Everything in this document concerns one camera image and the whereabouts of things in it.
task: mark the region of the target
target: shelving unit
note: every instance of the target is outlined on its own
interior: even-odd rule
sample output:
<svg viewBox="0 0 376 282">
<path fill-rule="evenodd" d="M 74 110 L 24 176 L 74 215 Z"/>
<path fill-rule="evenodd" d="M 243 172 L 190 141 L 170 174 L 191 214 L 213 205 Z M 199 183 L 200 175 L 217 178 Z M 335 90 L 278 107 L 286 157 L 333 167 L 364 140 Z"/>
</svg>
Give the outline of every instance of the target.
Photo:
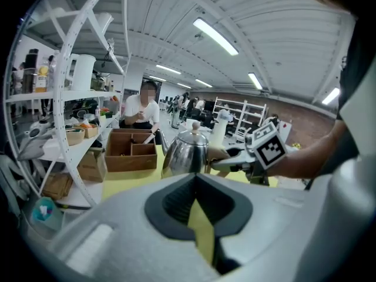
<svg viewBox="0 0 376 282">
<path fill-rule="evenodd" d="M 90 41 L 96 41 L 98 47 L 103 49 L 104 52 L 109 50 L 109 44 L 105 38 L 105 35 L 100 30 L 98 21 L 93 12 L 93 8 L 98 3 L 99 0 L 87 0 L 83 7 L 78 11 L 64 12 L 60 14 L 53 13 L 51 6 L 48 0 L 43 0 L 45 8 L 48 12 L 48 17 L 43 18 L 41 21 L 34 22 L 32 24 L 26 25 L 26 22 L 23 22 L 23 25 L 19 28 L 18 33 L 15 37 L 15 41 L 12 45 L 12 50 L 15 50 L 15 47 L 18 44 L 18 38 L 20 35 L 26 31 L 26 34 L 32 33 L 33 39 L 41 42 L 46 45 L 47 34 L 56 44 L 56 48 L 60 48 L 60 54 L 56 60 L 56 69 L 54 71 L 54 86 L 53 92 L 45 93 L 30 93 L 30 94 L 18 94 L 18 95 L 9 95 L 10 81 L 6 78 L 4 82 L 4 117 L 5 117 L 5 127 L 6 134 L 9 139 L 9 143 L 12 149 L 12 152 L 17 159 L 19 155 L 19 147 L 17 145 L 14 131 L 12 128 L 12 119 L 11 119 L 11 103 L 34 100 L 34 99 L 52 99 L 53 100 L 53 120 L 55 122 L 55 137 L 45 143 L 43 149 L 47 147 L 54 147 L 52 150 L 45 150 L 45 154 L 41 157 L 43 160 L 64 162 L 66 164 L 66 170 L 72 176 L 74 184 L 69 192 L 68 197 L 59 201 L 59 203 L 64 205 L 73 205 L 78 207 L 93 207 L 95 206 L 101 198 L 102 195 L 102 184 L 101 183 L 89 183 L 83 181 L 77 171 L 77 165 L 80 162 L 83 155 L 90 148 L 95 139 L 98 138 L 102 133 L 108 132 L 110 129 L 107 128 L 109 124 L 115 118 L 118 118 L 120 115 L 120 106 L 119 112 L 110 119 L 106 119 L 106 122 L 101 125 L 98 135 L 89 139 L 85 139 L 78 145 L 69 146 L 66 140 L 65 132 L 65 122 L 64 122 L 64 105 L 66 101 L 84 99 L 84 98 L 94 98 L 94 97 L 111 97 L 119 96 L 119 101 L 122 101 L 122 93 L 117 92 L 96 92 L 96 91 L 68 91 L 64 90 L 64 81 L 65 73 L 68 67 L 69 57 L 72 53 L 72 50 L 79 47 L 80 50 L 85 50 L 82 47 L 82 43 Z M 127 39 L 127 26 L 126 26 L 126 13 L 127 13 L 127 4 L 126 0 L 123 0 L 123 15 L 125 22 L 123 24 L 124 34 L 125 34 L 125 46 L 127 51 L 127 64 L 126 66 L 121 66 L 113 51 L 109 51 L 109 58 L 112 60 L 117 71 L 123 75 L 123 86 L 125 88 L 125 77 L 127 72 L 127 67 L 131 57 L 129 52 L 128 39 Z M 10 71 L 12 64 L 8 62 L 6 67 L 5 76 L 10 76 Z M 27 181 L 31 189 L 40 196 L 38 186 L 36 185 L 33 176 L 31 175 L 25 162 L 17 161 L 17 164 Z"/>
<path fill-rule="evenodd" d="M 228 104 L 229 106 L 225 107 L 224 105 L 218 105 L 219 103 Z M 241 109 L 235 109 L 236 106 L 241 106 Z M 247 125 L 253 125 L 254 124 L 254 122 L 250 122 L 248 120 L 248 118 L 244 118 L 244 117 L 251 116 L 251 117 L 257 118 L 257 125 L 261 126 L 261 124 L 263 123 L 263 121 L 266 118 L 266 113 L 267 113 L 267 106 L 266 105 L 259 106 L 259 105 L 254 105 L 252 103 L 248 103 L 248 101 L 246 101 L 246 100 L 244 100 L 244 102 L 239 102 L 239 101 L 232 101 L 232 100 L 227 100 L 227 99 L 220 99 L 218 97 L 216 98 L 216 103 L 214 104 L 214 109 L 213 109 L 214 114 L 218 114 L 218 111 L 216 111 L 216 109 L 217 110 L 218 109 L 225 109 L 225 110 L 229 110 L 229 111 L 236 112 L 236 113 L 240 114 L 239 117 L 234 116 L 234 120 L 238 120 L 238 124 L 236 126 L 235 132 L 233 133 L 233 136 L 236 137 L 239 140 L 243 139 L 243 132 L 241 132 L 241 131 L 246 130 L 246 128 L 243 127 L 242 124 L 243 123 L 245 123 Z M 251 113 L 250 112 L 251 109 L 255 109 L 255 110 L 259 111 L 259 113 L 258 112 L 257 113 L 256 112 Z"/>
</svg>

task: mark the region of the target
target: black hair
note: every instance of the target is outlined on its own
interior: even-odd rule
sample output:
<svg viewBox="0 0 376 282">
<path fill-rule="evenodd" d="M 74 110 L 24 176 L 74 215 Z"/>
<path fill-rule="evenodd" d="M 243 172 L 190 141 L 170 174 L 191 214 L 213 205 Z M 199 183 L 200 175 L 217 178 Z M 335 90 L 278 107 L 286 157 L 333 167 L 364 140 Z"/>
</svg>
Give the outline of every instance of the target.
<svg viewBox="0 0 376 282">
<path fill-rule="evenodd" d="M 142 89 L 143 87 L 145 87 L 146 85 L 153 87 L 153 89 L 155 90 L 155 92 L 158 91 L 158 86 L 157 86 L 157 84 L 154 83 L 154 82 L 152 82 L 151 80 L 148 80 L 147 82 L 143 82 L 143 83 L 141 84 L 141 89 Z"/>
</svg>

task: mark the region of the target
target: white electric kettle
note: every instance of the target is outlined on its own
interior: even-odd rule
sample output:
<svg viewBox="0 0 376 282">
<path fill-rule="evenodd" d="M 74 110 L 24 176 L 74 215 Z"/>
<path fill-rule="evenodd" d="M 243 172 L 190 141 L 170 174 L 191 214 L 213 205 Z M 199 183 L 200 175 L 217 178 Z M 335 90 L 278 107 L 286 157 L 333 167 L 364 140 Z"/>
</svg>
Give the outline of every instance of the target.
<svg viewBox="0 0 376 282">
<path fill-rule="evenodd" d="M 70 68 L 72 62 L 76 61 L 73 75 L 70 75 Z M 72 53 L 69 58 L 68 66 L 66 68 L 65 79 L 72 82 L 71 90 L 89 91 L 92 81 L 92 73 L 96 59 L 94 56 L 87 54 Z"/>
</svg>

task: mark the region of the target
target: fluorescent light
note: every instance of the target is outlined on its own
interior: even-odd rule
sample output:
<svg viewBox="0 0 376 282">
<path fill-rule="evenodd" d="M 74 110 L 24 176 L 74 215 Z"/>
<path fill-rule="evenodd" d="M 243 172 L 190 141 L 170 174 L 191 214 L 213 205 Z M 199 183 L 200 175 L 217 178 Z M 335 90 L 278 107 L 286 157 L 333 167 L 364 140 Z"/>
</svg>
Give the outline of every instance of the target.
<svg viewBox="0 0 376 282">
<path fill-rule="evenodd" d="M 178 83 L 178 85 L 179 85 L 179 86 L 182 86 L 182 87 L 186 87 L 186 88 L 188 88 L 188 89 L 191 89 L 191 87 L 188 87 L 188 86 L 186 86 L 186 85 L 183 85 L 182 83 Z"/>
<path fill-rule="evenodd" d="M 197 19 L 193 22 L 193 25 L 201 29 L 219 45 L 221 45 L 230 55 L 238 55 L 239 52 L 231 45 L 228 40 L 226 40 L 219 32 L 217 32 L 213 27 L 206 23 L 202 19 Z"/>
<path fill-rule="evenodd" d="M 328 105 L 332 102 L 334 98 L 336 98 L 340 94 L 339 88 L 334 88 L 333 91 L 323 100 L 324 105 Z"/>
<path fill-rule="evenodd" d="M 157 68 L 160 68 L 160 69 L 164 69 L 164 70 L 168 70 L 168 71 L 171 71 L 171 72 L 174 72 L 176 74 L 182 74 L 181 72 L 179 71 L 176 71 L 176 70 L 173 70 L 173 69 L 170 69 L 170 68 L 167 68 L 167 67 L 164 67 L 164 66 L 161 66 L 161 65 L 156 65 Z"/>
<path fill-rule="evenodd" d="M 157 78 L 157 77 L 155 77 L 155 76 L 152 76 L 152 75 L 150 75 L 149 76 L 150 78 L 153 78 L 153 79 L 157 79 L 157 80 L 160 80 L 161 82 L 165 82 L 166 80 L 165 79 L 163 79 L 163 78 Z"/>
<path fill-rule="evenodd" d="M 200 79 L 196 79 L 196 82 L 200 82 L 200 83 L 202 83 L 203 85 L 212 88 L 212 86 L 210 86 L 210 85 L 209 85 L 208 83 L 206 83 L 206 82 L 203 82 L 203 81 L 200 80 Z"/>
<path fill-rule="evenodd" d="M 256 89 L 258 89 L 258 90 L 263 89 L 263 87 L 261 86 L 259 80 L 257 79 L 257 77 L 254 73 L 248 73 L 248 76 L 252 80 L 252 82 L 254 83 L 254 86 L 256 87 Z"/>
</svg>

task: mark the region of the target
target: brick wall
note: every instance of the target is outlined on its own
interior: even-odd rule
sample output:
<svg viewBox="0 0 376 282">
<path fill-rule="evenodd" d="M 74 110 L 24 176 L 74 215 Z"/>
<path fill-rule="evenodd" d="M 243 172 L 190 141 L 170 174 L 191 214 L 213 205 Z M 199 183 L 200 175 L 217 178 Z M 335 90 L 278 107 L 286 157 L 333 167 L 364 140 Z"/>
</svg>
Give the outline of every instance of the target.
<svg viewBox="0 0 376 282">
<path fill-rule="evenodd" d="M 291 122 L 291 132 L 286 143 L 300 143 L 302 147 L 308 147 L 321 137 L 327 135 L 334 124 L 334 119 L 320 114 L 313 110 L 291 105 L 274 99 L 258 98 L 234 93 L 211 93 L 211 92 L 191 92 L 190 96 L 198 96 L 200 99 L 213 100 L 218 98 L 242 102 L 245 99 L 248 103 L 255 105 L 266 105 L 269 107 L 268 114 L 278 114 L 279 118 L 286 122 Z"/>
</svg>

